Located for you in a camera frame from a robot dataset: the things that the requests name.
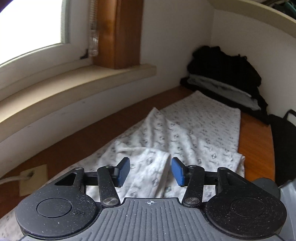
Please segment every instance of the metal screw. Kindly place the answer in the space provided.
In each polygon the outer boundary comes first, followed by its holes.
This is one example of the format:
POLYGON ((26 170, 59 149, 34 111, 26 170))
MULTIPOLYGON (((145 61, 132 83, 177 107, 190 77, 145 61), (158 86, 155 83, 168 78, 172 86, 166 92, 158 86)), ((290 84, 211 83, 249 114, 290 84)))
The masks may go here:
POLYGON ((200 203, 200 200, 196 197, 188 197, 184 202, 188 205, 196 205, 200 203))
POLYGON ((108 197, 103 200, 103 203, 108 206, 114 206, 114 205, 118 204, 118 199, 115 197, 108 197))

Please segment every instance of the window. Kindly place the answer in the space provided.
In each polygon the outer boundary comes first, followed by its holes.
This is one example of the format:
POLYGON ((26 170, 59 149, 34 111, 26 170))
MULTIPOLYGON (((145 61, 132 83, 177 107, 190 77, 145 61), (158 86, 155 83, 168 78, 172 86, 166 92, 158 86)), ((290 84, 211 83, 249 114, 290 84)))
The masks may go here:
POLYGON ((58 66, 79 67, 88 35, 88 0, 13 0, 0 12, 0 89, 58 66))

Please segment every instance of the window pane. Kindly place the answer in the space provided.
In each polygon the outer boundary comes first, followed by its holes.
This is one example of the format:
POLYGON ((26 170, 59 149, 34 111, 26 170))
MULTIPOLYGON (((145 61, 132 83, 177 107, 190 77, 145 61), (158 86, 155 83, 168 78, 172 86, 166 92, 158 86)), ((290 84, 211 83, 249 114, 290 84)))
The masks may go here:
POLYGON ((63 0, 13 0, 0 13, 0 64, 61 43, 63 0))

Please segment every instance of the white window frame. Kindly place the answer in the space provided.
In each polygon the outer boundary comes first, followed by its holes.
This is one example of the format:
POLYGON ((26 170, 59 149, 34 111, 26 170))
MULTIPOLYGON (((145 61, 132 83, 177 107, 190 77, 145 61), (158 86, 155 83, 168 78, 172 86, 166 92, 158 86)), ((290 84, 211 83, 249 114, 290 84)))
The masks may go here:
POLYGON ((92 63, 90 58, 81 59, 88 49, 89 1, 68 0, 67 4, 68 43, 35 50, 0 65, 0 100, 36 82, 92 63))

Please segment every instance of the white cable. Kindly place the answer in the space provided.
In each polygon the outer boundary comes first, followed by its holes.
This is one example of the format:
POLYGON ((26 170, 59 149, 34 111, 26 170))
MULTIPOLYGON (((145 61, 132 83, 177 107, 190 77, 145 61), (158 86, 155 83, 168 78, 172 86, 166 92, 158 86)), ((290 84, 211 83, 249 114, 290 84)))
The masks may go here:
POLYGON ((14 177, 8 177, 0 180, 0 185, 8 182, 13 182, 13 181, 19 181, 19 180, 29 180, 34 173, 29 173, 27 176, 14 176, 14 177))

